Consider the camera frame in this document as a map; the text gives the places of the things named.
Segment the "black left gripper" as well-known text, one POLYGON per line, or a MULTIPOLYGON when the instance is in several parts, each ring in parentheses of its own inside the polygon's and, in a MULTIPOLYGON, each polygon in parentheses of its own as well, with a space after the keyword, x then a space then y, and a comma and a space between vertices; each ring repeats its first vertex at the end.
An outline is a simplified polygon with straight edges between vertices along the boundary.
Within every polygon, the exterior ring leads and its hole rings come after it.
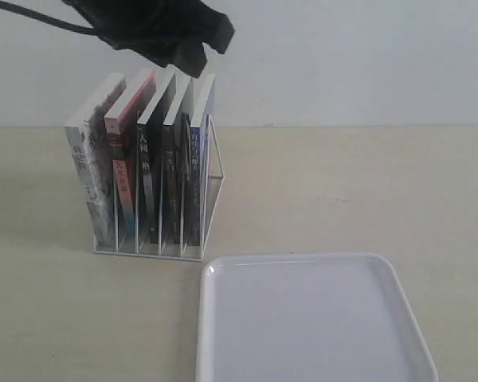
MULTIPOLYGON (((199 77, 207 64, 203 44, 184 26, 172 1, 65 1, 87 21, 96 36, 115 50, 131 50, 160 67, 174 66, 199 77)), ((199 2, 202 40, 225 53, 235 34, 228 16, 199 2)))

